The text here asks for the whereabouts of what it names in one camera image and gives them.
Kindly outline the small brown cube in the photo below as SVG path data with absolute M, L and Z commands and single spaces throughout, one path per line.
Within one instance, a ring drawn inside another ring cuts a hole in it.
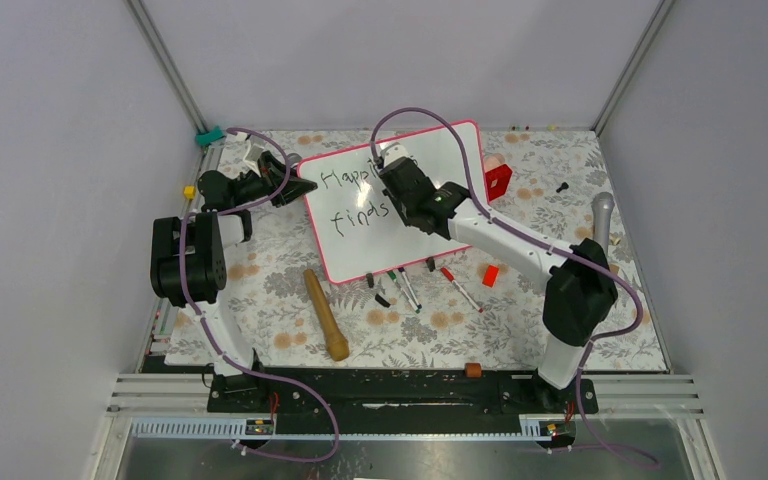
M 464 366 L 464 375 L 466 378 L 481 378 L 483 374 L 480 363 L 466 363 Z

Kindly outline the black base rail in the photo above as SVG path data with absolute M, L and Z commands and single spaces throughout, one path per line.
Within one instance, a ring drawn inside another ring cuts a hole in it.
M 570 420 L 596 414 L 590 380 L 556 390 L 532 371 L 486 370 L 466 378 L 444 369 L 263 367 L 253 390 L 213 389 L 211 364 L 182 368 L 207 396 L 210 413 L 263 413 L 282 435 L 503 434 L 522 415 Z

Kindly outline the red whiteboard marker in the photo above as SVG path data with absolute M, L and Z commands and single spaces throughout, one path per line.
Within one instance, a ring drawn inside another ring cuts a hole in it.
M 478 302 L 469 294 L 469 292 L 456 280 L 455 276 L 452 274 L 452 272 L 446 268 L 442 267 L 440 269 L 443 276 L 449 281 L 449 283 L 464 297 L 464 299 L 468 302 L 468 304 L 477 312 L 482 313 L 484 309 L 478 304 Z

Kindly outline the gold toy microphone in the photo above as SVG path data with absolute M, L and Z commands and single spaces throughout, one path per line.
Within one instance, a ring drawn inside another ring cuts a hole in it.
M 346 360 L 350 355 L 348 340 L 336 322 L 318 277 L 312 269 L 306 269 L 303 272 L 303 278 L 323 332 L 327 353 L 335 362 Z

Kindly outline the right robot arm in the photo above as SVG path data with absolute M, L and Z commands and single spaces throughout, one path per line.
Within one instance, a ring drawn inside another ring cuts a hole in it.
M 481 212 L 467 188 L 454 182 L 435 186 L 409 157 L 379 159 L 375 165 L 404 225 L 475 247 L 543 291 L 549 338 L 533 396 L 543 410 L 561 410 L 573 398 L 571 382 L 587 342 L 618 298 L 604 249 L 590 239 L 577 245 L 550 242 L 522 226 L 504 227 L 501 218 Z

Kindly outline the silver toy microphone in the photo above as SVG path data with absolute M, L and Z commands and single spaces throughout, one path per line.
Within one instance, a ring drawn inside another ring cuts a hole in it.
M 594 196 L 591 207 L 593 216 L 593 240 L 607 252 L 610 246 L 611 218 L 615 208 L 613 194 L 606 191 L 599 192 Z

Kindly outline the blue whiteboard marker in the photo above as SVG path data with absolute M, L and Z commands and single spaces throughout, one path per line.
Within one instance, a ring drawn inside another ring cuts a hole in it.
M 404 280 L 405 286 L 407 288 L 407 291 L 408 291 L 408 293 L 409 293 L 413 303 L 416 305 L 416 310 L 420 311 L 422 309 L 422 304 L 420 303 L 420 301 L 419 301 L 419 299 L 417 297 L 417 294 L 416 294 L 416 292 L 415 292 L 415 290 L 414 290 L 414 288 L 413 288 L 413 286 L 412 286 L 412 284 L 410 282 L 410 279 L 409 279 L 405 269 L 403 267 L 399 267 L 398 271 L 399 271 L 399 273 L 401 274 L 401 276 L 402 276 L 402 278 Z

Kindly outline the floral patterned table mat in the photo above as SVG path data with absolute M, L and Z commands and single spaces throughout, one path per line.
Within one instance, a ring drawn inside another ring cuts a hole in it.
M 512 167 L 506 194 L 494 207 L 545 235 L 576 243 L 592 233 L 591 203 L 611 190 L 597 137 L 588 131 L 502 132 L 483 130 L 487 154 L 500 153 Z M 567 190 L 556 193 L 566 182 Z M 305 204 L 253 214 L 253 237 L 226 254 L 230 312 L 261 361 L 270 366 L 329 367 L 323 332 L 307 295 L 303 272 L 323 270 Z M 536 367 L 547 333 L 536 287 L 506 264 L 493 288 L 482 284 L 492 257 L 464 250 L 406 273 L 422 309 L 414 313 L 386 275 L 370 289 L 359 279 L 324 289 L 348 339 L 348 368 L 458 368 L 469 362 L 488 369 Z M 484 309 L 474 310 L 443 276 L 448 268 Z M 380 294 L 391 303 L 375 301 Z

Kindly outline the green whiteboard marker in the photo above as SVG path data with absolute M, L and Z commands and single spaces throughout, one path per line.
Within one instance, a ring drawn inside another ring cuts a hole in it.
M 398 275 L 394 271 L 388 271 L 387 275 L 391 279 L 391 281 L 395 284 L 395 286 L 399 289 L 400 293 L 405 297 L 405 300 L 407 301 L 410 309 L 414 313 L 419 313 L 421 311 L 420 306 L 414 301 L 413 297 L 411 296 L 407 288 L 399 280 Z

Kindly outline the small red block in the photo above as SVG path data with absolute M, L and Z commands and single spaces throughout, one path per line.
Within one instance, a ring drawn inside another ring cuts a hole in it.
M 482 277 L 482 284 L 488 288 L 493 288 L 497 282 L 500 268 L 496 265 L 488 265 Z

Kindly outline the large red block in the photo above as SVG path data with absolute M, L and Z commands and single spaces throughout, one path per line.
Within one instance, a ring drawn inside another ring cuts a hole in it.
M 494 201 L 506 193 L 512 174 L 513 171 L 507 164 L 501 164 L 485 172 L 488 201 Z

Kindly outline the black marker cap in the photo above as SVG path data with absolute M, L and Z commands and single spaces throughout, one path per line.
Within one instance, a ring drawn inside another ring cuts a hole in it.
M 375 295 L 375 301 L 384 308 L 391 307 L 391 303 L 380 294 Z

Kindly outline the teal clamp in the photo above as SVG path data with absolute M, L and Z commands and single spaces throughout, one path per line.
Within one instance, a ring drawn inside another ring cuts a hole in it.
M 225 135 L 225 132 L 223 131 L 223 129 L 219 126 L 216 126 L 209 131 L 197 134 L 195 136 L 195 142 L 200 148 L 207 148 L 212 143 L 223 138 L 224 135 Z

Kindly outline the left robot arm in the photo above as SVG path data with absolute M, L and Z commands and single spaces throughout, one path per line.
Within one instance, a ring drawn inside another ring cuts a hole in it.
M 269 375 L 230 313 L 224 293 L 225 254 L 252 237 L 251 213 L 245 204 L 266 200 L 275 207 L 285 206 L 318 185 L 263 151 L 248 171 L 231 178 L 210 170 L 199 177 L 196 188 L 203 198 L 199 211 L 153 222 L 150 282 L 159 298 L 198 324 L 210 352 L 216 394 L 231 391 L 242 408 L 256 411 L 269 401 Z

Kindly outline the pink framed whiteboard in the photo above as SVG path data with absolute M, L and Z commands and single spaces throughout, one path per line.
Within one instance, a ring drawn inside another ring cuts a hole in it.
M 476 193 L 486 200 L 481 165 L 480 130 L 472 120 L 453 124 L 463 141 Z M 446 181 L 467 187 L 456 140 L 445 127 L 435 127 L 377 140 L 380 149 L 393 143 L 405 147 L 436 187 Z M 317 189 L 304 196 L 326 278 L 334 284 L 378 274 L 470 248 L 405 226 L 382 192 L 368 144 L 303 160 L 300 178 Z

